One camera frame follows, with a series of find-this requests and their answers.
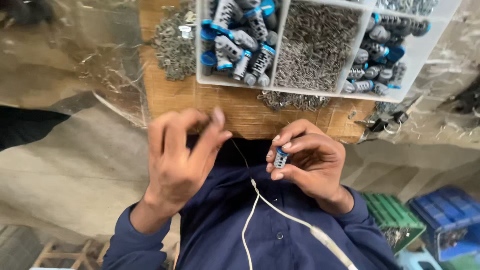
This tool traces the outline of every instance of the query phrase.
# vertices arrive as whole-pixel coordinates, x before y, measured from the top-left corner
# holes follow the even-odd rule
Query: green plastic crate
[[[394,195],[381,193],[361,193],[367,201],[368,212],[375,218],[375,223],[381,230],[387,228],[409,228],[409,236],[397,243],[392,251],[397,254],[404,249],[426,229],[425,224],[405,207]]]

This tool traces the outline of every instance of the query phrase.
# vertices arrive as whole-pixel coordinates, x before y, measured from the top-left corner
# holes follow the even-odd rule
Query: white earphone cable
[[[250,168],[248,167],[247,159],[243,156],[242,152],[238,148],[235,141],[233,141],[233,139],[232,139],[232,142],[233,142],[233,145],[235,145],[235,147],[237,148],[237,150],[241,154],[242,158],[245,160],[245,165],[247,165],[247,169],[249,170],[249,174],[250,174]],[[255,189],[255,192],[257,193],[257,198],[255,199],[255,202],[253,203],[252,211],[250,212],[250,215],[248,216],[247,221],[245,222],[245,226],[243,226],[243,230],[241,232],[241,238],[242,238],[242,241],[243,241],[243,246],[245,247],[245,251],[247,252],[248,265],[249,265],[250,270],[253,270],[252,258],[250,256],[250,252],[249,252],[248,247],[247,247],[247,242],[245,241],[245,231],[247,230],[248,223],[250,222],[250,219],[252,218],[253,213],[255,212],[255,207],[257,206],[259,197],[268,206],[270,206],[273,210],[277,211],[280,215],[308,227],[310,229],[310,233],[318,241],[320,241],[325,247],[327,247],[345,265],[345,267],[347,267],[348,270],[358,270],[355,267],[355,265],[353,264],[353,262],[347,257],[347,255],[336,245],[336,243],[322,229],[320,229],[316,226],[313,226],[308,222],[305,222],[303,220],[292,217],[292,216],[288,215],[287,213],[284,213],[280,209],[276,208],[275,206],[273,206],[269,201],[267,201],[260,194],[260,191],[258,191],[258,189],[257,189],[257,183],[255,182],[255,180],[252,177],[250,177],[250,181],[252,182],[252,185],[253,185],[253,188]]]

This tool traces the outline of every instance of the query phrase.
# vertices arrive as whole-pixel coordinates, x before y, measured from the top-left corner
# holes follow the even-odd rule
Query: blue plastic container
[[[427,225],[423,240],[438,261],[480,251],[480,203],[456,187],[443,187],[411,199],[408,204]],[[456,246],[442,250],[440,238],[450,230],[467,228],[468,233]]]

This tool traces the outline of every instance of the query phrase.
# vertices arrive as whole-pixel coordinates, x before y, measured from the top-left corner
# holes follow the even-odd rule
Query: concrete floor
[[[347,145],[342,183],[402,200],[456,184],[476,197],[480,151],[455,146]],[[68,242],[106,239],[146,188],[145,130],[101,104],[56,126],[44,139],[0,152],[0,224],[24,224]],[[165,240],[178,240],[179,219]]]

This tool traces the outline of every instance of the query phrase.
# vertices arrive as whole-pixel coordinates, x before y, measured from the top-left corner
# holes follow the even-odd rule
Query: wooden table
[[[162,17],[161,7],[172,5],[167,0],[141,0],[140,25],[142,37],[149,40],[155,25]],[[332,98],[325,108],[317,112],[300,111],[290,106],[274,112],[257,100],[259,90],[228,86],[201,85],[195,76],[186,77],[184,81],[167,81],[165,73],[157,67],[155,49],[144,46],[140,48],[141,61],[144,65],[144,83],[150,114],[157,117],[169,110],[182,110],[189,107],[211,111],[220,106],[226,115],[226,129],[235,136],[247,139],[271,139],[282,127],[305,118],[317,125],[322,131],[337,141],[356,143],[364,127],[354,123],[362,120],[374,110],[375,102],[369,100]]]

